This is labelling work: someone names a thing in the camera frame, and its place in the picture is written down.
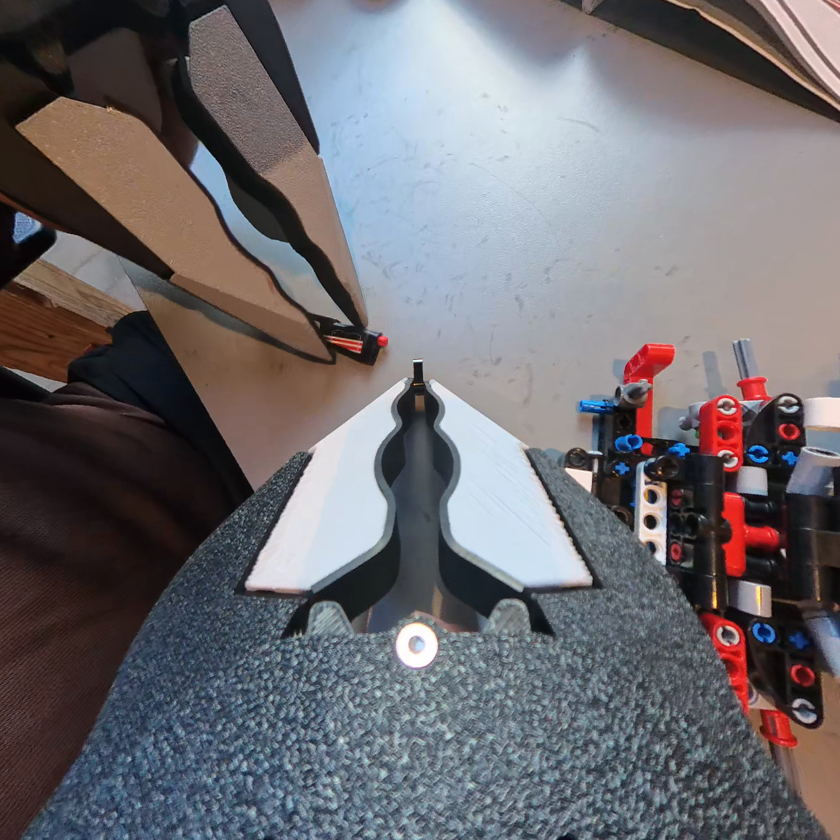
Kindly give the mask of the black garment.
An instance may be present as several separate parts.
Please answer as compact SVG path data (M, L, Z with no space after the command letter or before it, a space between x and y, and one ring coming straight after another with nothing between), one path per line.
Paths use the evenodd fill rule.
M68 365L69 383L83 383L114 400L159 417L199 452L221 480L234 508L253 488L147 311L134 311Z

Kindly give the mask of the partly built toy brick car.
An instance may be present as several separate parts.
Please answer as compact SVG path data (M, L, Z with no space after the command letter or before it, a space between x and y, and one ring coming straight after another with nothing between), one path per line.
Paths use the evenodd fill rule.
M614 396L579 403L596 447L564 466L675 580L780 762L793 724L822 726L823 674L838 677L838 453L812 444L838 433L838 398L771 395L751 341L733 351L740 394L691 404L689 442L654 435L655 377L676 349L643 345Z

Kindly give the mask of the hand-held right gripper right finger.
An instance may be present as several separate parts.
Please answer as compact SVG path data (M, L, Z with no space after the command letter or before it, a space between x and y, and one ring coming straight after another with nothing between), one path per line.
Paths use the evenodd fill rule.
M592 573L527 456L527 446L437 381L439 567L462 601L591 587Z

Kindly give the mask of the grey desk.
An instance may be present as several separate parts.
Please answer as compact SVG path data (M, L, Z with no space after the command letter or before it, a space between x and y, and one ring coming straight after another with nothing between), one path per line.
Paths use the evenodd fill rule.
M672 343L658 432L733 392L838 397L838 122L561 2L273 2L371 325L312 364L132 278L253 487L411 373L520 440Z

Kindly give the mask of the person's brown shirt torso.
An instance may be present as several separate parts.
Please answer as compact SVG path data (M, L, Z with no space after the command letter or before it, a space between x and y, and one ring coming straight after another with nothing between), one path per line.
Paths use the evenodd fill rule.
M2 396L1 467L1 833L19 838L152 606L251 487L224 447L82 382Z

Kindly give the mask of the black striped toy brick panel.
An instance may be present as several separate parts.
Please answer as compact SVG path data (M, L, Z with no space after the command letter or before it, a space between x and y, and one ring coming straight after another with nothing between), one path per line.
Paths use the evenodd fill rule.
M313 316L312 319L321 337L331 344L337 353L364 365L375 365L380 352L388 346L389 339L382 332L359 328L322 316Z

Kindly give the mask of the open instruction booklet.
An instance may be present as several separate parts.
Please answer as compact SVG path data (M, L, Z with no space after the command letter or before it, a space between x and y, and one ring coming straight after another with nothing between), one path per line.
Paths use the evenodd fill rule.
M585 14L838 121L838 2L571 4Z

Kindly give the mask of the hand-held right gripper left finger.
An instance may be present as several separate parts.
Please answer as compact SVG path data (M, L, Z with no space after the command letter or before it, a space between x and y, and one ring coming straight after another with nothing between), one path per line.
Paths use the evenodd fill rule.
M399 566L392 484L404 462L400 404L412 408L413 399L405 378L311 447L247 574L248 594L367 611L392 588Z

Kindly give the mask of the wooden plank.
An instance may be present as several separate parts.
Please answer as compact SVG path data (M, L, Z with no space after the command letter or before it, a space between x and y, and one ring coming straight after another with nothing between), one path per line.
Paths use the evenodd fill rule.
M68 366L131 308L39 259L1 293L1 365L66 383Z

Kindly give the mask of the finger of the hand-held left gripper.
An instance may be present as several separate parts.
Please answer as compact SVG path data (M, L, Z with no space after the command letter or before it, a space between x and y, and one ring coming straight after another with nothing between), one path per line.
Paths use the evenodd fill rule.
M140 119L57 98L16 131L171 271L171 283L309 361L336 353L269 270L240 248L204 189Z
M249 257L292 295L281 258L292 250L356 327L364 294L322 161L319 137L269 2L173 2L175 101L211 155L195 164Z

